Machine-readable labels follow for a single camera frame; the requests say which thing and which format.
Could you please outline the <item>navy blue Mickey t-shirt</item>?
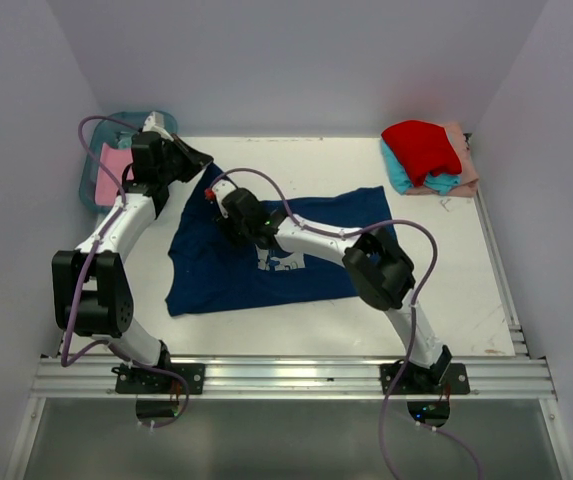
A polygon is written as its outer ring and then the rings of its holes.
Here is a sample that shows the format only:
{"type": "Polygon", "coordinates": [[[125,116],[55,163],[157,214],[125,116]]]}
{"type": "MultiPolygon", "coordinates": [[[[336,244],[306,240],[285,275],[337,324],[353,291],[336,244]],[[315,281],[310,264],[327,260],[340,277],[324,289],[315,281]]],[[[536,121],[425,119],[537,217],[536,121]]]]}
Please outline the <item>navy blue Mickey t-shirt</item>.
{"type": "MultiPolygon", "coordinates": [[[[341,266],[253,244],[233,246],[215,224],[220,214],[217,202],[205,198],[205,190],[221,177],[221,169],[209,165],[184,207],[169,250],[174,268],[166,298],[170,315],[358,296],[341,266]]],[[[383,187],[359,188],[333,198],[260,202],[269,211],[288,207],[296,215],[335,227],[362,229],[384,222],[397,240],[383,187]]]]}

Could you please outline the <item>aluminium mounting rail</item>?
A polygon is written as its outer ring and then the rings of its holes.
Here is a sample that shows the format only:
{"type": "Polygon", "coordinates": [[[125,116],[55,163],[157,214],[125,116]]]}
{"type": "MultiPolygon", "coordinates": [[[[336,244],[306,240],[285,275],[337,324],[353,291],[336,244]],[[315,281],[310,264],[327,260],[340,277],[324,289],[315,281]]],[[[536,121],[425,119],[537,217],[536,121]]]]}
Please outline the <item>aluminium mounting rail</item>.
{"type": "MultiPolygon", "coordinates": [[[[379,366],[392,357],[176,357],[174,363],[202,363],[206,378],[200,399],[377,400],[382,398],[379,366]]],[[[546,361],[528,357],[467,357],[468,395],[433,398],[463,400],[553,399],[555,386],[546,361]]],[[[54,359],[38,365],[29,393],[33,398],[100,398],[116,396],[114,357],[91,355],[64,368],[54,359]]]]}

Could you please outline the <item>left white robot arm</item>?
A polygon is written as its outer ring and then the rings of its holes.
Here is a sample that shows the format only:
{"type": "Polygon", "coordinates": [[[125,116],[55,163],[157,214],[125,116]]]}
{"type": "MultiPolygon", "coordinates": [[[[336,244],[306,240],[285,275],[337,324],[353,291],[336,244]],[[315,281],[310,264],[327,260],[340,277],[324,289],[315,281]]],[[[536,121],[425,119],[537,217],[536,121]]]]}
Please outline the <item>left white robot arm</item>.
{"type": "Polygon", "coordinates": [[[74,337],[88,337],[141,366],[138,379],[151,392],[167,390],[173,367],[165,344],[134,318],[134,299],[124,263],[142,233],[164,209],[174,182],[187,183],[213,161],[177,135],[141,131],[131,141],[131,160],[117,177],[113,207],[97,229],[73,250],[52,259],[55,318],[63,332],[61,363],[80,358],[74,337]]]}

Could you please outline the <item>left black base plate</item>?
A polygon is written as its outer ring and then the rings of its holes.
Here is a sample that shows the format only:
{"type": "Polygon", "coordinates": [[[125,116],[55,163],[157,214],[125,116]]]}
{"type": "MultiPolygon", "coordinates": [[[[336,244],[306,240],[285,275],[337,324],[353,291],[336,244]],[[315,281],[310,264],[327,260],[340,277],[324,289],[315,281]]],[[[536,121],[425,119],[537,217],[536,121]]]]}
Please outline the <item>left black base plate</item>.
{"type": "Polygon", "coordinates": [[[120,364],[111,372],[117,376],[115,392],[128,395],[201,395],[206,378],[202,363],[171,364],[166,369],[120,364]]]}

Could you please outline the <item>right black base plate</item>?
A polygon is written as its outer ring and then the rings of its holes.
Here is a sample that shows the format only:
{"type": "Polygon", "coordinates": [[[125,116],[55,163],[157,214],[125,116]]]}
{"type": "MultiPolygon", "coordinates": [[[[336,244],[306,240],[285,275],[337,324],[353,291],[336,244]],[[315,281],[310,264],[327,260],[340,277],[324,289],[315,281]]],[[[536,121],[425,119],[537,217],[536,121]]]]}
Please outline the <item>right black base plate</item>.
{"type": "Polygon", "coordinates": [[[393,395],[468,395],[471,393],[468,372],[463,363],[437,362],[430,368],[423,368],[402,360],[383,363],[379,366],[382,392],[392,388],[393,395]]]}

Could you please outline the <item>teal plastic bin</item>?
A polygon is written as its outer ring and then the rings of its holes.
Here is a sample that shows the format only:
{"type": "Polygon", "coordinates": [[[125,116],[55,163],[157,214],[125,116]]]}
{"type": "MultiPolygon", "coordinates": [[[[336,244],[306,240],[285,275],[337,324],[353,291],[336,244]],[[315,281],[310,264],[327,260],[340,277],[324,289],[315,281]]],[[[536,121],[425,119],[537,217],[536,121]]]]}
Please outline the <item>teal plastic bin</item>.
{"type": "MultiPolygon", "coordinates": [[[[89,141],[92,154],[122,183],[122,173],[132,162],[131,140],[135,131],[121,124],[100,120],[89,141]]],[[[110,211],[120,195],[117,184],[88,154],[79,186],[82,204],[94,213],[110,211]]]]}

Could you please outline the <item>pink t-shirt in bin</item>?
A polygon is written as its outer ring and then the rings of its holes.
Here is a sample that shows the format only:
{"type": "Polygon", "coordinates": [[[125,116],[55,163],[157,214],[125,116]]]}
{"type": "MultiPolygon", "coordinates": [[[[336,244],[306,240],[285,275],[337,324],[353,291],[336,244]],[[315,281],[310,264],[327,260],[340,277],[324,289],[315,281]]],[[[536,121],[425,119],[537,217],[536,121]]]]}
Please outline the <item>pink t-shirt in bin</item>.
{"type": "Polygon", "coordinates": [[[98,169],[95,187],[95,203],[99,207],[112,207],[120,195],[118,184],[122,184],[122,174],[133,161],[129,149],[117,149],[104,143],[100,153],[104,169],[98,169]]]}

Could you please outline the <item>pink beige folded t-shirt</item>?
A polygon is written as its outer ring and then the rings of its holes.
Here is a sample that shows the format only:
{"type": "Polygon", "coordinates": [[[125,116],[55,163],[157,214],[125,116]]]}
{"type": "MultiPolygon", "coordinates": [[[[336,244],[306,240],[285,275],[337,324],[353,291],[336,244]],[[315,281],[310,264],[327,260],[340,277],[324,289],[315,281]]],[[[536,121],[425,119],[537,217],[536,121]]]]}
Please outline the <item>pink beige folded t-shirt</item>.
{"type": "Polygon", "coordinates": [[[435,182],[425,181],[421,187],[408,189],[406,195],[440,195],[460,198],[472,198],[477,194],[479,175],[473,165],[470,147],[461,127],[455,123],[442,124],[453,150],[458,156],[462,166],[462,173],[459,176],[459,184],[446,190],[443,187],[437,188],[435,182]]]}

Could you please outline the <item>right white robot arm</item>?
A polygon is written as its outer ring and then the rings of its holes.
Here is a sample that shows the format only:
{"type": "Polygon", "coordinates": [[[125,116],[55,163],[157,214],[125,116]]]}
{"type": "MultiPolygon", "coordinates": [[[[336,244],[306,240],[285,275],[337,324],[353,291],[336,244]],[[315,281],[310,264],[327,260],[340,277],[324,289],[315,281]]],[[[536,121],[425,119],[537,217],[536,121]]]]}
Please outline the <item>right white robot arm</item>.
{"type": "Polygon", "coordinates": [[[220,209],[217,224],[230,241],[262,249],[302,254],[341,266],[360,299],[384,312],[408,355],[402,378],[421,392],[434,392],[447,380],[452,360],[419,304],[427,279],[417,282],[414,264],[384,222],[344,228],[313,222],[288,207],[269,211],[245,188],[219,181],[212,197],[220,209]]]}

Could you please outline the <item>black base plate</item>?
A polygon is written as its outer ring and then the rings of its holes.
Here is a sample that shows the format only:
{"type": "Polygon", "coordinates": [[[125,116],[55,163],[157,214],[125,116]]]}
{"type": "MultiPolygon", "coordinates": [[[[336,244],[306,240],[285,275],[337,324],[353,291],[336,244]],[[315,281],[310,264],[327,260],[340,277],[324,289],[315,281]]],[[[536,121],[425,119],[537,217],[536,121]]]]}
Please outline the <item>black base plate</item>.
{"type": "Polygon", "coordinates": [[[423,368],[402,360],[383,363],[379,366],[382,392],[392,388],[393,395],[468,395],[471,393],[468,372],[463,363],[437,362],[430,368],[423,368]]]}
{"type": "Polygon", "coordinates": [[[201,395],[206,378],[202,363],[171,364],[166,369],[120,364],[111,372],[117,376],[115,392],[128,395],[201,395]]]}

